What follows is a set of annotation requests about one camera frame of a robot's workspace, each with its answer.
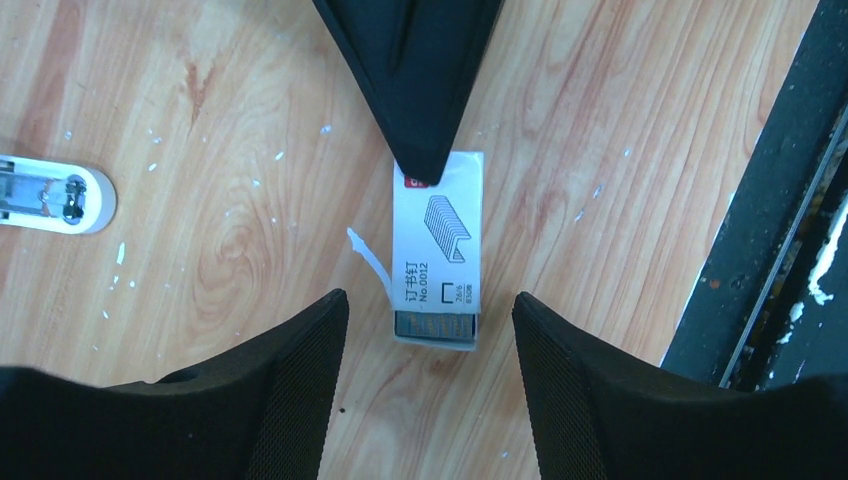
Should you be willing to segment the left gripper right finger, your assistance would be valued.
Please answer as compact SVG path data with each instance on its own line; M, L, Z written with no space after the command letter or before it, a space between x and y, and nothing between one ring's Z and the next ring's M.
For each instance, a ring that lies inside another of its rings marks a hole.
M512 321L544 479L847 475L845 375L739 392L647 363L527 292Z

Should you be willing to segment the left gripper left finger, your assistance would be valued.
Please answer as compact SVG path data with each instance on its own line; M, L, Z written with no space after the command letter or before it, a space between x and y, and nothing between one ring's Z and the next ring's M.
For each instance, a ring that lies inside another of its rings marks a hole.
M336 289L154 383L94 387L1 371L5 479L314 479L343 356Z

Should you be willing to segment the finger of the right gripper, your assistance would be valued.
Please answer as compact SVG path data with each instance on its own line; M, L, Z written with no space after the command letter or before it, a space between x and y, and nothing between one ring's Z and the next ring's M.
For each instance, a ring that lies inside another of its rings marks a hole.
M438 184L502 1L327 0L314 6L401 172Z

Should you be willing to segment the white staple box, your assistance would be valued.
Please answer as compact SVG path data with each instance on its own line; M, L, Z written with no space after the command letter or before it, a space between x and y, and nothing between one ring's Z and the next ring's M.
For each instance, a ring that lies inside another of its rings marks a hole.
M484 164L481 152L454 151L436 185L394 171L390 302L398 341L477 346Z

